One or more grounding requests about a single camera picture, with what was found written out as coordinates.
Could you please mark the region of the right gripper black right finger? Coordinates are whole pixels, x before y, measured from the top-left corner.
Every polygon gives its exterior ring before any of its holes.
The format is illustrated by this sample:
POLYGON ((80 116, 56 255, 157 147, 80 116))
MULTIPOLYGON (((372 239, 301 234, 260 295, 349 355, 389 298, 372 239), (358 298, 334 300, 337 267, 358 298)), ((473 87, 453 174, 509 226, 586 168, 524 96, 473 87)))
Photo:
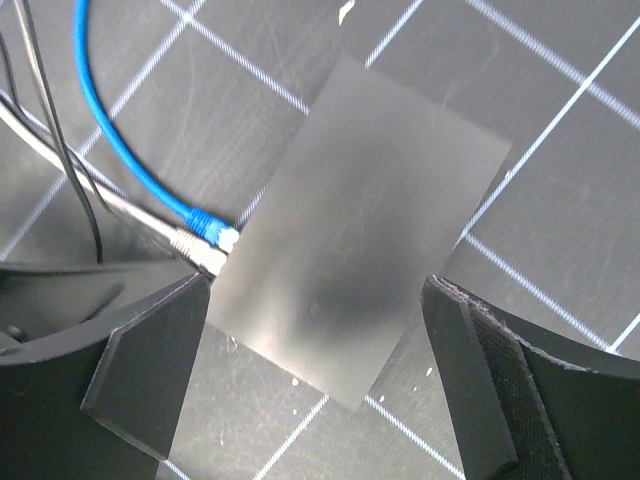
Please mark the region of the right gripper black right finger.
POLYGON ((468 479, 635 479, 639 364, 503 311, 439 276, 426 331, 468 479))

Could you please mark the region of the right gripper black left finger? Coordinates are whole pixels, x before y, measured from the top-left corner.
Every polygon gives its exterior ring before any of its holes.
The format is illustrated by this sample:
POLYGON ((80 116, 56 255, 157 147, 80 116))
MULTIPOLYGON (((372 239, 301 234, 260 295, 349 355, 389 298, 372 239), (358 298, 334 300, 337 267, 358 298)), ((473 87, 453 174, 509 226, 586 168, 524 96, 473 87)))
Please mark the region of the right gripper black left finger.
POLYGON ((137 302, 1 354, 4 479, 152 479, 171 450, 209 282, 137 302))

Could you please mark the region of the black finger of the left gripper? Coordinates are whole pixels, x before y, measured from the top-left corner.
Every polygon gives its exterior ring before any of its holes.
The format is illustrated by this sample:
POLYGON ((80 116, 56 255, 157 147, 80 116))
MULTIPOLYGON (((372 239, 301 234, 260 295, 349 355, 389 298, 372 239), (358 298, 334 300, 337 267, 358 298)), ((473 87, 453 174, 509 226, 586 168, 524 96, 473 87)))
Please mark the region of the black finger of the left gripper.
POLYGON ((135 303, 190 274, 180 260, 1 264, 1 343, 20 345, 135 303))

